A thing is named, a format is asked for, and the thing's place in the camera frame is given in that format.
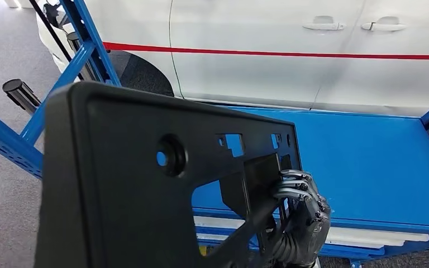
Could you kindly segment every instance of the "gray carpet floor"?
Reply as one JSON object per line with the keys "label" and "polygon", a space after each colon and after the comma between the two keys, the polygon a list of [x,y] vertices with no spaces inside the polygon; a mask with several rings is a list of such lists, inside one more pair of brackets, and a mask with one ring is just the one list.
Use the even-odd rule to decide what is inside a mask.
{"label": "gray carpet floor", "polygon": [[[164,82],[157,82],[159,74],[147,72],[142,61],[116,51],[111,52],[110,57],[124,85],[149,90],[166,86]],[[39,40],[34,11],[10,9],[0,0],[0,119],[17,132],[29,119],[2,92],[5,81],[20,78],[42,98],[59,75],[49,52]],[[42,140],[37,142],[37,148],[42,149]],[[38,180],[0,156],[0,267],[32,266],[40,194]],[[322,266],[349,267],[349,263],[344,259],[323,258]],[[364,266],[429,267],[429,251]]]}

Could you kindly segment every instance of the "blue metal rack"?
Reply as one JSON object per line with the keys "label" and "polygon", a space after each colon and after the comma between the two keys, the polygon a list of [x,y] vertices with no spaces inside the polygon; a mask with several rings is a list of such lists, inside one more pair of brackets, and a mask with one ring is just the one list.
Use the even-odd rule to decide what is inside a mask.
{"label": "blue metal rack", "polygon": [[[121,83],[83,0],[62,0],[61,3],[82,45],[50,93],[56,88],[72,83],[86,62],[91,64],[100,82],[120,86]],[[34,148],[34,144],[44,130],[45,104],[44,100],[20,134],[0,120],[0,154],[38,179],[42,178],[42,153]],[[338,197],[331,200],[332,208],[336,211],[332,215],[333,226],[429,234],[429,173],[428,176],[420,173],[424,170],[429,172],[429,112],[421,118],[412,118],[288,109],[248,107],[233,109],[296,123],[303,167],[320,179],[318,185],[323,195]],[[375,139],[375,142],[368,145],[361,143],[355,136],[358,133],[362,135],[363,140],[370,138]],[[230,145],[230,148],[233,152],[236,151],[235,145]],[[362,162],[351,159],[354,158],[352,154],[358,155],[359,149],[369,150],[368,154],[359,154],[360,157],[367,157],[367,161],[382,159],[382,162],[378,162],[382,168],[379,177],[384,177],[385,174],[396,177],[400,175],[401,178],[389,180],[375,178],[370,170],[365,170],[367,166]],[[401,155],[405,155],[406,159],[397,162]],[[350,166],[353,176],[336,174],[331,178],[338,167],[351,163],[354,164]],[[364,183],[355,180],[358,174]],[[339,182],[347,182],[350,188],[338,188]],[[367,187],[369,187],[367,190],[381,189],[381,192],[360,192],[361,188]],[[218,192],[219,188],[216,185],[205,185],[197,189],[193,195],[195,215],[236,218],[236,215],[223,205],[217,195]],[[391,204],[387,197],[392,195],[395,197],[399,195],[403,202]],[[386,208],[391,205],[400,205],[400,208],[387,210]],[[200,232],[215,234],[221,232],[224,235],[232,231],[219,228],[200,229]],[[219,241],[207,239],[200,240],[200,243],[215,245]],[[250,247],[256,248],[255,241]],[[349,258],[351,266],[358,268],[362,261],[425,249],[429,249],[429,241],[406,242],[402,247],[379,249],[325,245],[321,254]]]}
{"label": "blue metal rack", "polygon": [[[82,45],[50,93],[72,83],[86,62],[90,62],[100,82],[121,86],[84,2],[64,0],[61,4],[69,15]],[[20,135],[0,120],[0,154],[39,179],[42,178],[42,153],[34,148],[34,144],[44,130],[45,103],[46,99]]]}

